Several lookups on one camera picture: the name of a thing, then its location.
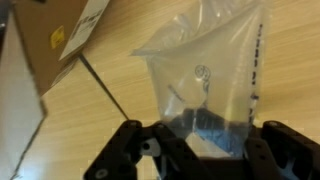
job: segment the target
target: clear plastic bag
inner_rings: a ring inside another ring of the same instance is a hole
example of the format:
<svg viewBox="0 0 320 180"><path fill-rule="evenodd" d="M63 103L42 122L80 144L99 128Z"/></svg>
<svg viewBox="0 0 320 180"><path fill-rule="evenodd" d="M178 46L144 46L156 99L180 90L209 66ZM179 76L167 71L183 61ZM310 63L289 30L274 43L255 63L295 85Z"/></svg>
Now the clear plastic bag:
<svg viewBox="0 0 320 180"><path fill-rule="evenodd" d="M161 119L187 142L200 137L203 156L242 156L267 19L264 0L199 0L133 52L146 59Z"/></svg>

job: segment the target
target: wooden table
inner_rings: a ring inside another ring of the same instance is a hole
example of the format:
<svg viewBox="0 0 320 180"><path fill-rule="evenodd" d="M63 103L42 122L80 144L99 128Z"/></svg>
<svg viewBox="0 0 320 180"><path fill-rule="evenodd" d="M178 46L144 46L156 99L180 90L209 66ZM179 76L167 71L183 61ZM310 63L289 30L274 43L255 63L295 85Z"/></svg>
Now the wooden table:
<svg viewBox="0 0 320 180"><path fill-rule="evenodd" d="M113 0L85 56L132 119L159 119L146 64L130 56L196 0ZM256 124L275 119L320 143L320 1L274 0ZM75 180L124 118L77 64L44 96L49 115L21 166L23 180ZM154 178L150 159L141 179Z"/></svg>

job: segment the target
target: plastic bag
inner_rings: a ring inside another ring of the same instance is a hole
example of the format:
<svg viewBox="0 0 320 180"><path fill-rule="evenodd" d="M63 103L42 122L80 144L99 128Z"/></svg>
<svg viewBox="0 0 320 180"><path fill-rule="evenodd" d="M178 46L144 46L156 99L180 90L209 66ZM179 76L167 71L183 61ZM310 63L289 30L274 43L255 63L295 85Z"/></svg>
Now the plastic bag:
<svg viewBox="0 0 320 180"><path fill-rule="evenodd" d="M146 59L161 119L179 137L196 134L210 151L214 144L223 157L242 156L259 98L267 10L264 0L200 0L133 52Z"/></svg>

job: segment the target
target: yellow label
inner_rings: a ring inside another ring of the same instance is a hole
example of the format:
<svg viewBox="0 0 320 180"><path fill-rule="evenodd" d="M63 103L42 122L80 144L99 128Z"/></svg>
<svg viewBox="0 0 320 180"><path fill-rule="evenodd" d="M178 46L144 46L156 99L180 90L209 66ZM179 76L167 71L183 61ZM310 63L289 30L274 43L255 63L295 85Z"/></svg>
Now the yellow label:
<svg viewBox="0 0 320 180"><path fill-rule="evenodd" d="M57 48L64 41L64 27L60 26L57 30L55 30L50 37L51 40L51 48Z"/></svg>

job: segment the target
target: wooden surface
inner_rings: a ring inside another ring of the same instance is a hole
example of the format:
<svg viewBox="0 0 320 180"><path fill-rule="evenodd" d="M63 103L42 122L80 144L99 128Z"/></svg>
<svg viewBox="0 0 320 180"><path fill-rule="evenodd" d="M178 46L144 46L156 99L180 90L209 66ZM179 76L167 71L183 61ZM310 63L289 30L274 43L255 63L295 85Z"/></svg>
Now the wooden surface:
<svg viewBox="0 0 320 180"><path fill-rule="evenodd" d="M113 0L84 51L132 119L159 119L145 62L129 56L196 0ZM276 119L320 143L320 1L274 0L258 125ZM124 120L77 64L44 97L49 116L20 169L23 180L76 180ZM140 179L154 177L150 161Z"/></svg>

